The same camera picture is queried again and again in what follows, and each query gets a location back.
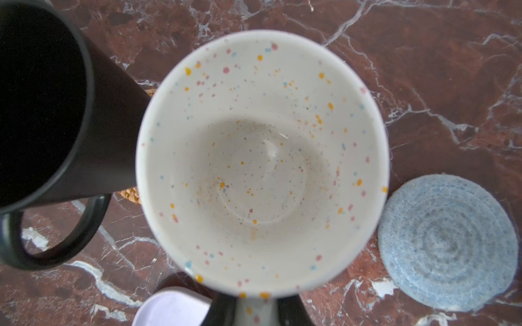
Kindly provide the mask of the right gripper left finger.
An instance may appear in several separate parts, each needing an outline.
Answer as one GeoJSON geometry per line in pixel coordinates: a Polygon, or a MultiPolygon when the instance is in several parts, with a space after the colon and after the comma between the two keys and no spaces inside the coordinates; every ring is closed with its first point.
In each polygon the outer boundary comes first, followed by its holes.
{"type": "Polygon", "coordinates": [[[201,326],[233,326],[236,307],[236,297],[218,293],[212,300],[201,326]]]}

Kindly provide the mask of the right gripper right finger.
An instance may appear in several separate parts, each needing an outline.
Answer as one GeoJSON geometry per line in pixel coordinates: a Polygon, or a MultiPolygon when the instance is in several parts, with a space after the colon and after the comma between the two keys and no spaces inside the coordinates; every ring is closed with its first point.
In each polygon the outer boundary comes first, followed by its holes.
{"type": "Polygon", "coordinates": [[[313,326],[313,322],[299,295],[277,299],[281,326],[313,326]]]}

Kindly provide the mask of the woven rattan coaster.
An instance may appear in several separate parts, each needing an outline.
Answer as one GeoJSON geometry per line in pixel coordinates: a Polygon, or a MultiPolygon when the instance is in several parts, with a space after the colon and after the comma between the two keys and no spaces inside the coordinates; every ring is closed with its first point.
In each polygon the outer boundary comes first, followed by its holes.
{"type": "MultiPolygon", "coordinates": [[[[146,92],[149,94],[150,97],[153,97],[156,93],[156,88],[147,89],[146,92]]],[[[132,203],[135,203],[137,205],[141,204],[141,198],[139,195],[139,190],[137,187],[129,188],[126,190],[119,191],[118,193],[121,195],[122,198],[129,200],[132,203]]]]}

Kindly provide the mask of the white speckled mug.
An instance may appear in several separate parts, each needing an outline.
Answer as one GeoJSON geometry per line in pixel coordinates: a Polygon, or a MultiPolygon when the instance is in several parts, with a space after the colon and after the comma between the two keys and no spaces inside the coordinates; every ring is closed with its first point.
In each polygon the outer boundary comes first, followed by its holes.
{"type": "Polygon", "coordinates": [[[234,325],[280,325],[277,299],[333,280],[371,239],[390,150],[377,104],[337,55],[243,31],[163,80],[136,176],[156,240],[195,281],[237,298],[234,325]]]}

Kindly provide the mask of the blue woven coaster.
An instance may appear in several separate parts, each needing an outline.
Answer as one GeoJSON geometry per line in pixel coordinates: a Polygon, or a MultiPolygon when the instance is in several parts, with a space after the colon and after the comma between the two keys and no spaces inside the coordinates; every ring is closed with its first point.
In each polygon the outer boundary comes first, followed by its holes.
{"type": "Polygon", "coordinates": [[[480,185],[426,175],[386,203],[378,245],[396,286],[434,309],[468,312],[505,292],[517,271],[515,228],[480,185]]]}

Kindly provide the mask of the black cup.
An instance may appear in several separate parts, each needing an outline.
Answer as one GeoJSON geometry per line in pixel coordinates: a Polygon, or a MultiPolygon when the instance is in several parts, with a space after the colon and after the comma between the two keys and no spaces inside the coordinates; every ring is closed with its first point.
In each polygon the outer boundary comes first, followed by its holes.
{"type": "Polygon", "coordinates": [[[1,2],[1,262],[59,266],[99,229],[114,192],[136,185],[135,155],[150,96],[43,1],[1,2]],[[59,244],[29,253],[26,209],[85,198],[59,244]]]}

